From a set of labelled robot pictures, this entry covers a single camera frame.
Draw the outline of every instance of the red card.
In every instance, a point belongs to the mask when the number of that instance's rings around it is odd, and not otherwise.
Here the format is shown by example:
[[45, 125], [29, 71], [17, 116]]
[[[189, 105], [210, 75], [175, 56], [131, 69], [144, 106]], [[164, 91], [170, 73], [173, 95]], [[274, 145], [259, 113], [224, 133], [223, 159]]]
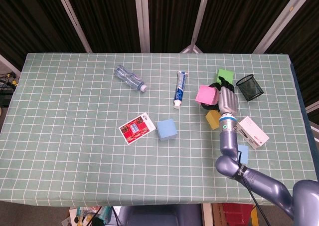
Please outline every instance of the red card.
[[122, 125], [119, 129], [126, 142], [131, 144], [143, 135], [147, 135], [149, 132], [155, 130], [155, 125], [147, 113], [143, 113], [139, 117], [131, 120], [129, 123]]

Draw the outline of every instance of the plastic water bottle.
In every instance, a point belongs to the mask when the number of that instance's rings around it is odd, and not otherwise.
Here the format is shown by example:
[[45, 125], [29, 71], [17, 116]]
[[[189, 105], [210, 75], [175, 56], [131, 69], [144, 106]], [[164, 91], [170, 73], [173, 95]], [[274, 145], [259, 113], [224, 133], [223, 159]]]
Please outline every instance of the plastic water bottle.
[[124, 66], [118, 65], [114, 70], [114, 74], [121, 80], [125, 81], [131, 88], [145, 92], [146, 85], [144, 85], [144, 81], [128, 71]]

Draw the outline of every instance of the yellow cube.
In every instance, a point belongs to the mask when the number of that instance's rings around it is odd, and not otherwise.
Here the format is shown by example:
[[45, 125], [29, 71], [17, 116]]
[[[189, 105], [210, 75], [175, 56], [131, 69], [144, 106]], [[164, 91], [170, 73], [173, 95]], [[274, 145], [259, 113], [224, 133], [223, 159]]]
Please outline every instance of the yellow cube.
[[210, 127], [215, 130], [219, 128], [219, 119], [221, 115], [217, 110], [210, 110], [206, 115], [206, 120], [210, 124]]

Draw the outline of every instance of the blue cube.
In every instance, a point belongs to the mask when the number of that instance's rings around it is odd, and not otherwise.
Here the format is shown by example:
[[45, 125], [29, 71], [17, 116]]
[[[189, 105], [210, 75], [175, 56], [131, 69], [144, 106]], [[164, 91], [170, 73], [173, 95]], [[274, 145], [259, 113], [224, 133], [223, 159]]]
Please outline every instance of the blue cube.
[[175, 123], [172, 119], [158, 122], [158, 132], [159, 132], [159, 139], [161, 141], [174, 139], [177, 136]]

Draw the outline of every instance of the green cube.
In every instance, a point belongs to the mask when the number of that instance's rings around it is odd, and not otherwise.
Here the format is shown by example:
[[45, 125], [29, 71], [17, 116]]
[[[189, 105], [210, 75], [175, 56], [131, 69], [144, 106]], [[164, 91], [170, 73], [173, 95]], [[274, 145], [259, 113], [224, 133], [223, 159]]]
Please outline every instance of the green cube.
[[220, 76], [224, 77], [224, 79], [227, 80], [230, 84], [233, 84], [234, 72], [229, 71], [229, 70], [219, 69], [218, 75], [217, 75], [217, 82], [219, 84], [221, 84], [221, 81], [219, 79]]

